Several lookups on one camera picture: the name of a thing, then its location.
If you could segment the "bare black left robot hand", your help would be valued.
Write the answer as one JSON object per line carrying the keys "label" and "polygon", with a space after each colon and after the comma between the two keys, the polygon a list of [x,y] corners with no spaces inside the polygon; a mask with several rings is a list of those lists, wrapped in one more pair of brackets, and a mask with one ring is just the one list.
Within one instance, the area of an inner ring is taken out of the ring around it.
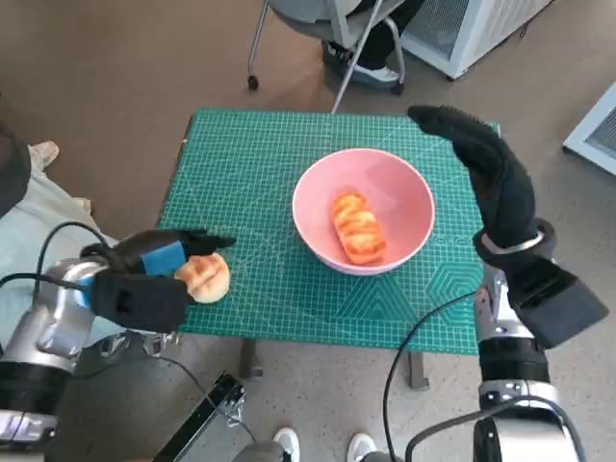
{"label": "bare black left robot hand", "polygon": [[211,255],[235,242],[205,229],[147,230],[114,245],[90,244],[80,256],[102,258],[113,271],[172,276],[191,256]]}

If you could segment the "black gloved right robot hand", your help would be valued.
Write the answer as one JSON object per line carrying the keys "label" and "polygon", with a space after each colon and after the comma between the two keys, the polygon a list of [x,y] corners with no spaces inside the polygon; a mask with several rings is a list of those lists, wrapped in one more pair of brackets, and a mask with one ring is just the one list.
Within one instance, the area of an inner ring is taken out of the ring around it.
{"label": "black gloved right robot hand", "polygon": [[521,245],[537,236],[530,177],[494,128],[447,106],[414,105],[407,113],[424,133],[451,143],[469,172],[483,232],[496,247]]}

